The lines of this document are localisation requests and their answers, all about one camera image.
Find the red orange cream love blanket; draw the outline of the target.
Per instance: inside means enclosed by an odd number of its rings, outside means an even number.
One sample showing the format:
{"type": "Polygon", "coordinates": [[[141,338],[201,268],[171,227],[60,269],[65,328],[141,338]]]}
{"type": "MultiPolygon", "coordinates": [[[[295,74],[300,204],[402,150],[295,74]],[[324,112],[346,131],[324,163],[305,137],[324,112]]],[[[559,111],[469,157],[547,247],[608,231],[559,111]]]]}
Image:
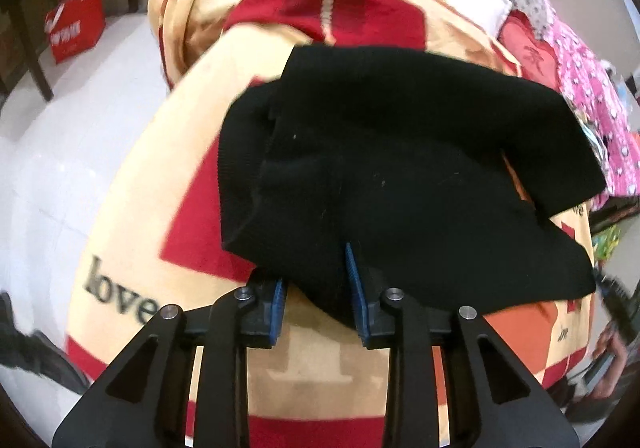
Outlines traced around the red orange cream love blanket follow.
{"type": "MultiPolygon", "coordinates": [[[[169,95],[128,155],[78,272],[66,350],[98,379],[164,304],[196,309],[240,283],[248,261],[221,249],[218,134],[222,116],[250,81],[279,78],[294,44],[392,43],[523,77],[514,56],[441,0],[337,0],[342,34],[331,34],[325,0],[274,0],[280,12],[250,22],[254,0],[149,0],[169,95]],[[380,2],[407,15],[408,29],[382,29],[380,2]],[[356,38],[347,13],[366,9],[373,34],[356,38]]],[[[388,354],[356,347],[356,333],[294,290],[284,345],[250,354],[252,447],[381,447],[388,354]]],[[[594,297],[539,302],[489,314],[548,390],[585,357],[594,297]]]]}

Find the green patterned bag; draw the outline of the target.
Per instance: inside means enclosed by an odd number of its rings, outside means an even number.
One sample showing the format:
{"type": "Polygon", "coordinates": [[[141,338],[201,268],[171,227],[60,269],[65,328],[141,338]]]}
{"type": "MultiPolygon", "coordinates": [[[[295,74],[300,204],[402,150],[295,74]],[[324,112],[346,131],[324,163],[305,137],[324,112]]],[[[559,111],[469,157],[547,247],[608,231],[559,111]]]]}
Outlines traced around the green patterned bag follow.
{"type": "Polygon", "coordinates": [[[594,259],[598,263],[608,261],[620,244],[620,227],[614,224],[592,237],[594,259]]]}

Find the black knit pants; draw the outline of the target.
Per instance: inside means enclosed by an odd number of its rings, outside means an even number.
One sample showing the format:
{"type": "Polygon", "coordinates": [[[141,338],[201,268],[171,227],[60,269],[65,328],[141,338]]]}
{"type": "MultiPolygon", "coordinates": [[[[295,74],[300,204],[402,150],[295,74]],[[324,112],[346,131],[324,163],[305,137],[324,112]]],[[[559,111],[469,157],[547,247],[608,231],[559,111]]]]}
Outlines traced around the black knit pants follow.
{"type": "Polygon", "coordinates": [[[600,165],[541,84],[409,49],[297,46],[230,106],[221,243],[345,325],[347,257],[425,306],[487,314],[578,300],[585,248],[553,218],[600,194],[600,165]]]}

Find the pink patterned quilt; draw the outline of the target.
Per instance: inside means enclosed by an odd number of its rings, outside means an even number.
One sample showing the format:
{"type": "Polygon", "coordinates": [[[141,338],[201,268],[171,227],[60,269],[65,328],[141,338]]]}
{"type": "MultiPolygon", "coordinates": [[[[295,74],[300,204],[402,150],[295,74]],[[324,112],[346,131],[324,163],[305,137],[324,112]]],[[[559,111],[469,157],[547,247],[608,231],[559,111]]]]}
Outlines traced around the pink patterned quilt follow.
{"type": "Polygon", "coordinates": [[[628,112],[599,58],[554,11],[548,12],[546,40],[559,66],[561,93],[588,118],[606,150],[602,171],[605,190],[592,199],[600,209],[611,198],[639,194],[639,143],[631,132],[628,112]]]}

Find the red heart-shaped cushion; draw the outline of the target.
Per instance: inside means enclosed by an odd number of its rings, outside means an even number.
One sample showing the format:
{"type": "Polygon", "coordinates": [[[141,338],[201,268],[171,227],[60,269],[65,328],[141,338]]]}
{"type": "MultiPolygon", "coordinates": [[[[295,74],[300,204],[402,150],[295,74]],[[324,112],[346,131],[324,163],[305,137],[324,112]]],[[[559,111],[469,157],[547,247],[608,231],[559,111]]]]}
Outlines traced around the red heart-shaped cushion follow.
{"type": "Polygon", "coordinates": [[[513,10],[509,14],[498,40],[520,63],[525,79],[559,92],[561,82],[554,49],[536,38],[533,26],[523,12],[513,10]]]}

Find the red paper shopping bag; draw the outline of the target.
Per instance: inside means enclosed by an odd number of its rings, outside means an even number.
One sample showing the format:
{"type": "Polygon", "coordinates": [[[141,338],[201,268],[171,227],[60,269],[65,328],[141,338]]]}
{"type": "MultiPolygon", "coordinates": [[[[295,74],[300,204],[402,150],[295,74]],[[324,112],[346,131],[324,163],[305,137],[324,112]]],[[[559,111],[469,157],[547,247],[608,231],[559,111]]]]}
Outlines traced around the red paper shopping bag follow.
{"type": "Polygon", "coordinates": [[[102,0],[61,0],[44,18],[56,64],[90,50],[105,28],[102,0]]]}

